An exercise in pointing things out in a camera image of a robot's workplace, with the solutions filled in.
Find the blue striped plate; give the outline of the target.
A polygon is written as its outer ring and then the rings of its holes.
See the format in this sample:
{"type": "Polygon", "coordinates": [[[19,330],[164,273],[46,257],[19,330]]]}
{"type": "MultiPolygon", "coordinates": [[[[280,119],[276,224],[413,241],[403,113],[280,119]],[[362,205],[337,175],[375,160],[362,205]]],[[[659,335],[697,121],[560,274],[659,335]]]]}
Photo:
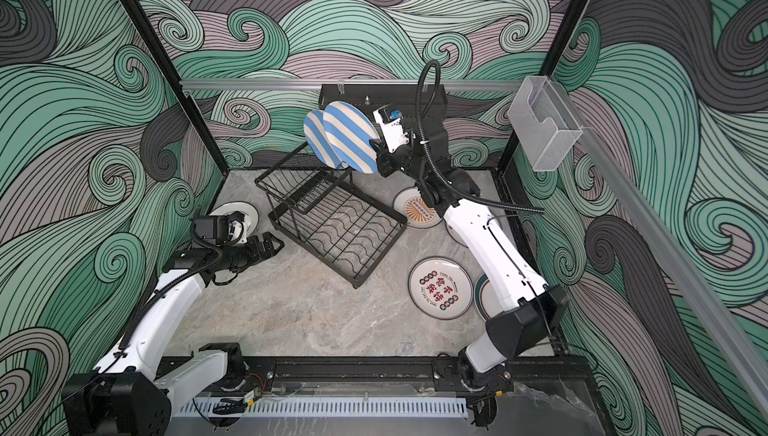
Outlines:
{"type": "Polygon", "coordinates": [[[316,158],[324,165],[332,169],[345,169],[345,164],[335,153],[327,138],[323,115],[321,110],[312,110],[305,117],[303,129],[306,142],[316,158]]]}
{"type": "Polygon", "coordinates": [[[328,104],[323,112],[324,131],[338,158],[360,173],[377,173],[377,156],[370,141],[378,134],[368,118],[343,101],[328,104]]]}

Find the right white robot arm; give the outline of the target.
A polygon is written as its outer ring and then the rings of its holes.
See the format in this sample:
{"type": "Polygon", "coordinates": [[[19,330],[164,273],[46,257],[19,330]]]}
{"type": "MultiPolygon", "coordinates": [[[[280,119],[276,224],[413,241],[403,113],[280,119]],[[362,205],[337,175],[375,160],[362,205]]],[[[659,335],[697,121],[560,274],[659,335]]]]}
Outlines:
{"type": "Polygon", "coordinates": [[[398,123],[379,127],[381,139],[370,141],[378,171],[399,170],[414,179],[422,199],[467,245],[495,291],[501,312],[485,323],[481,336],[459,352],[462,380],[485,384],[485,374],[551,337],[569,304],[563,287],[550,285],[519,253],[504,233],[491,203],[464,170],[448,160],[431,164],[428,146],[405,135],[398,123]]]}

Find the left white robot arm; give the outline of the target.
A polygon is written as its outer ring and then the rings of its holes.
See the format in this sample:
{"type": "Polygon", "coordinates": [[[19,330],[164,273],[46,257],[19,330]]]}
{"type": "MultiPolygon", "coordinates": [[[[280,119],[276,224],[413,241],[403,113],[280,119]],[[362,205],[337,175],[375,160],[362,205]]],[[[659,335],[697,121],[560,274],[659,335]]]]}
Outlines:
{"type": "Polygon", "coordinates": [[[284,248],[269,232],[244,243],[217,246],[195,237],[175,252],[150,298],[133,314],[116,345],[61,391],[72,435],[162,435],[171,418],[211,385],[238,390],[247,379],[236,343],[212,343],[165,375],[158,370],[172,336],[220,271],[238,274],[284,248]]]}

